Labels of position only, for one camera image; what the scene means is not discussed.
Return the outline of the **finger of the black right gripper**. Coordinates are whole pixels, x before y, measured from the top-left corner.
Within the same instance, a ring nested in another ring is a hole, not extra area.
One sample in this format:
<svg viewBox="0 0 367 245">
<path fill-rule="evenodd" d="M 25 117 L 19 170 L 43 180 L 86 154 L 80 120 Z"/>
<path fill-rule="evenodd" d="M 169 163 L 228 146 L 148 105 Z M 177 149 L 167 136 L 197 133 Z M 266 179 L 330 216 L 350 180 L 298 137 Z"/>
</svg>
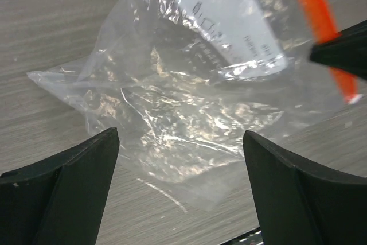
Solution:
<svg viewBox="0 0 367 245">
<path fill-rule="evenodd" d="M 336 39 L 315 44 L 311 48 L 310 60 L 365 79 L 366 54 L 366 21 L 362 21 L 343 30 Z"/>
</svg>

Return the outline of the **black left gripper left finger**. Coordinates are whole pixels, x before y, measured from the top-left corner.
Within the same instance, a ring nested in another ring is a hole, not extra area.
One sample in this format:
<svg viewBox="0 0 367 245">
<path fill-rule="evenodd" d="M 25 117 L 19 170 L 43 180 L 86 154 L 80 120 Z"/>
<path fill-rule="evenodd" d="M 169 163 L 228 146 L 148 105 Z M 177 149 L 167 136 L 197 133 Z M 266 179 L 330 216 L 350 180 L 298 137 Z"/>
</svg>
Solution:
<svg viewBox="0 0 367 245">
<path fill-rule="evenodd" d="M 95 244 L 118 152 L 108 128 L 1 174 L 1 244 Z"/>
</svg>

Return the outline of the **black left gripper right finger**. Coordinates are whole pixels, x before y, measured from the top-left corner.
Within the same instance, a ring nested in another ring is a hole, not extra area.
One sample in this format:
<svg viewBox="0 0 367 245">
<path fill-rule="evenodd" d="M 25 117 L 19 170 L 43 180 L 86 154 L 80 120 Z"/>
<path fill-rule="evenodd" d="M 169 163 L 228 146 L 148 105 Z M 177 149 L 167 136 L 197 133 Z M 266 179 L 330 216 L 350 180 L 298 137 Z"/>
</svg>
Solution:
<svg viewBox="0 0 367 245">
<path fill-rule="evenodd" d="M 366 244 L 366 178 L 247 130 L 244 157 L 264 244 Z"/>
</svg>

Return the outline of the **clear zip top bag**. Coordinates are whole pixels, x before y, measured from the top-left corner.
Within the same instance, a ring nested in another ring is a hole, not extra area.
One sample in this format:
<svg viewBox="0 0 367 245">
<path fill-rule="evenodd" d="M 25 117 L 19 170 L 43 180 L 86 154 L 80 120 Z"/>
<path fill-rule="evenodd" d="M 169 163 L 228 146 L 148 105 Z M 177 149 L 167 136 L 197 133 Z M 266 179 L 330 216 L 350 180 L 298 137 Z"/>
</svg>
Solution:
<svg viewBox="0 0 367 245">
<path fill-rule="evenodd" d="M 244 177 L 247 130 L 279 142 L 361 99 L 309 61 L 314 40 L 298 0 L 118 0 L 88 57 L 28 78 L 209 210 Z"/>
</svg>

